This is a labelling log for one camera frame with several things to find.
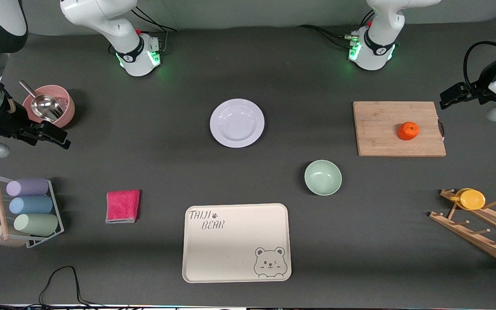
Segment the metal ladle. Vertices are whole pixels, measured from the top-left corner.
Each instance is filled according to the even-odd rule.
[[[32,87],[22,80],[19,81],[19,84],[33,97],[31,104],[32,112],[39,116],[39,118],[53,123],[62,116],[64,111],[53,96],[37,94]]]

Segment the bear face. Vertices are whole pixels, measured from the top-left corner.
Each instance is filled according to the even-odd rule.
[[[254,271],[259,278],[282,277],[287,269],[283,248],[277,247],[274,251],[266,251],[263,248],[256,249]]]

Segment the dark gray table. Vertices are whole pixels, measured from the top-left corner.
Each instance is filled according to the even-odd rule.
[[[378,72],[358,69],[308,29],[182,31],[169,40],[162,67],[142,78],[122,71],[100,35],[32,36],[11,55],[3,81],[17,100],[26,97],[19,79],[59,84],[77,114],[68,151],[5,141],[12,153],[0,175],[54,180],[66,232],[33,249],[0,247],[0,303],[35,302],[49,274],[70,264],[83,296],[104,304],[496,309],[496,259],[426,216],[447,210],[441,188],[471,186],[496,200],[490,105],[438,111],[444,158],[359,157],[352,116],[354,100],[438,102],[462,80],[467,47],[496,41],[496,21],[408,25]],[[476,49],[471,77],[495,58],[495,48]],[[222,147],[209,131],[213,109],[230,98],[252,100],[266,116],[246,149]],[[321,158],[344,176],[333,196],[314,196],[301,181]],[[140,219],[105,224],[106,193],[124,189],[143,190]],[[266,202],[289,210],[288,281],[183,281],[189,206]],[[55,276],[46,301],[75,302],[70,273]]]

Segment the folded towel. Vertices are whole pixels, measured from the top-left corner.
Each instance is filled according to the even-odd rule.
[[[140,190],[120,190],[106,194],[106,223],[134,223],[139,209]]]

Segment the light green cup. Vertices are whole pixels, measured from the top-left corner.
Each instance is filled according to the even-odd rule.
[[[323,159],[313,161],[305,169],[305,185],[310,191],[320,196],[334,194],[342,185],[342,173],[330,161]]]
[[[21,214],[14,220],[14,229],[23,233],[47,237],[57,229],[59,220],[53,214]]]

